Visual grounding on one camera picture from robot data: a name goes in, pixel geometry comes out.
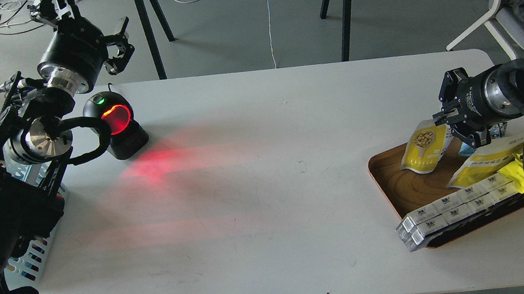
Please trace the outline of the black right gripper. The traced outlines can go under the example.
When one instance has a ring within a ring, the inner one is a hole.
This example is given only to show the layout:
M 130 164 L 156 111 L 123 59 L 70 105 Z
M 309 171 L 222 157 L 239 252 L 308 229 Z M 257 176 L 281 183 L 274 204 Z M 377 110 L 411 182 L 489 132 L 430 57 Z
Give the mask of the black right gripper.
M 477 76 L 468 76 L 464 68 L 445 72 L 438 95 L 441 111 L 433 115 L 437 126 L 446 124 L 452 134 L 471 148 L 491 142 L 490 127 L 519 117 L 496 82 L 494 66 Z

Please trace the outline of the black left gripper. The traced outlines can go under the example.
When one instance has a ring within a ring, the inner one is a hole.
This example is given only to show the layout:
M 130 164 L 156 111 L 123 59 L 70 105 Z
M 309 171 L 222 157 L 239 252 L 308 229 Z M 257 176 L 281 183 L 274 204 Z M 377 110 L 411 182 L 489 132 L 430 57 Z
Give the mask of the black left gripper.
M 103 35 L 88 19 L 80 17 L 74 0 L 34 0 L 28 10 L 31 20 L 54 30 L 37 66 L 38 73 L 46 78 L 59 67 L 79 74 L 83 79 L 77 88 L 80 94 L 92 91 L 103 63 L 115 76 L 125 70 L 135 51 L 126 31 L 128 17 L 121 18 L 117 34 Z M 107 57 L 106 48 L 110 46 L 118 49 L 116 57 Z

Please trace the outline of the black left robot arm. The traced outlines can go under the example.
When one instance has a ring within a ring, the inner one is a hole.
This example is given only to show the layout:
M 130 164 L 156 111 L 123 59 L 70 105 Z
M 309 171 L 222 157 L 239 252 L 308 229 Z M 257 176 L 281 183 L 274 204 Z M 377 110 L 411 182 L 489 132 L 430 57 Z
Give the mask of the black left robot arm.
M 9 289 L 4 270 L 33 239 L 48 238 L 64 215 L 59 188 L 66 168 L 105 152 L 128 159 L 149 139 L 116 92 L 93 94 L 82 116 L 65 118 L 76 94 L 93 91 L 102 67 L 110 75 L 125 70 L 135 51 L 129 19 L 106 35 L 81 16 L 75 0 L 36 0 L 29 9 L 32 20 L 54 33 L 39 78 L 17 72 L 0 87 L 0 294 L 39 294 L 30 286 Z

